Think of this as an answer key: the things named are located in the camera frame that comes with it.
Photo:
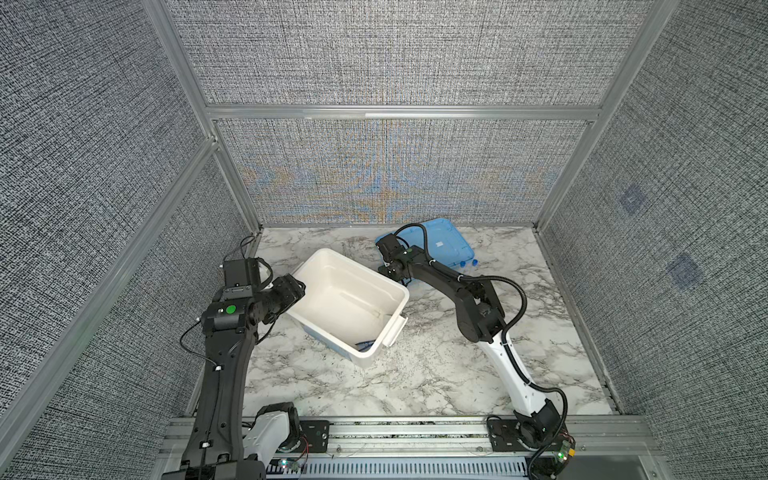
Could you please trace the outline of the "white plastic bin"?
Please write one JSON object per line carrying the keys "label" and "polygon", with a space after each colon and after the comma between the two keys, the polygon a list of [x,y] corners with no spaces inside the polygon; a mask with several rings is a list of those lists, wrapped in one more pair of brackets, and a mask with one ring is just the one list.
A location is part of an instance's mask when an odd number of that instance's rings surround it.
{"label": "white plastic bin", "polygon": [[293,277],[306,292],[287,315],[358,368],[370,368],[408,322],[405,286],[329,248],[314,252]]}

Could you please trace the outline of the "blue tweezers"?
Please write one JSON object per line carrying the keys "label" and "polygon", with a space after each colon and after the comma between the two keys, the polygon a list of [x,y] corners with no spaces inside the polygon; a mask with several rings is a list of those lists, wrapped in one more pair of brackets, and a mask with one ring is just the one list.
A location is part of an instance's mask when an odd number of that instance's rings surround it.
{"label": "blue tweezers", "polygon": [[370,349],[374,344],[375,344],[374,340],[358,342],[355,344],[355,348],[360,352],[364,352]]}

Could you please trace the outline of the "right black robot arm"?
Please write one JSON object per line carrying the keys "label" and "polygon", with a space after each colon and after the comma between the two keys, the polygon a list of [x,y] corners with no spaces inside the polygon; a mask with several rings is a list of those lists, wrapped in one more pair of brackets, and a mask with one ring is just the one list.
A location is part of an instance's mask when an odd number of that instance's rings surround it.
{"label": "right black robot arm", "polygon": [[[536,384],[513,348],[510,331],[526,313],[525,291],[506,277],[469,276],[438,262],[429,253],[426,227],[413,226],[422,231],[422,246],[406,243],[398,232],[376,241],[384,262],[378,272],[395,282],[418,280],[453,302],[460,333],[483,350],[507,389],[520,443],[529,450],[549,447],[564,430],[568,399],[560,388]],[[510,320],[494,288],[496,282],[512,287],[520,297],[520,308]]]}

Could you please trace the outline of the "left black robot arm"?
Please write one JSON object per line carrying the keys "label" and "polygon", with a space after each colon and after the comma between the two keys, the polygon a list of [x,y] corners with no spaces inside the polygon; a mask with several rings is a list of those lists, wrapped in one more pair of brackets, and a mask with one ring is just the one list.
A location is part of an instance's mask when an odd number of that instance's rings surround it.
{"label": "left black robot arm", "polygon": [[224,285],[202,313],[205,372],[195,423],[179,467],[166,479],[263,479],[278,452],[303,445],[299,415],[290,402],[268,405],[250,427],[243,402],[248,365],[263,341],[260,325],[272,327],[306,294],[290,274],[263,277],[261,258],[226,261]]}

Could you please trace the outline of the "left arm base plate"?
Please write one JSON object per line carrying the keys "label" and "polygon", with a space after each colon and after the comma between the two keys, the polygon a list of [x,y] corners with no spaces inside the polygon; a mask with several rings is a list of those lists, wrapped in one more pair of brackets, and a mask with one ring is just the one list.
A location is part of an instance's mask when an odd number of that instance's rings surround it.
{"label": "left arm base plate", "polygon": [[292,428],[283,414],[263,416],[244,433],[244,453],[260,459],[268,454],[326,453],[330,426],[326,420],[300,420],[299,427]]}

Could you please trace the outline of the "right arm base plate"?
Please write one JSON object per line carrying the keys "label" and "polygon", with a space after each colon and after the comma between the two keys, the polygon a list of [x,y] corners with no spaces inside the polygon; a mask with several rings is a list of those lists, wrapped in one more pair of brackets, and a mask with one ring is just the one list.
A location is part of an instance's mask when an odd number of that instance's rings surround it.
{"label": "right arm base plate", "polygon": [[[514,418],[502,418],[498,415],[489,415],[485,418],[485,427],[488,439],[494,452],[531,452],[536,448],[526,445],[521,436],[519,422]],[[552,452],[556,456],[574,455],[576,440],[564,426],[553,438],[546,452]]]}

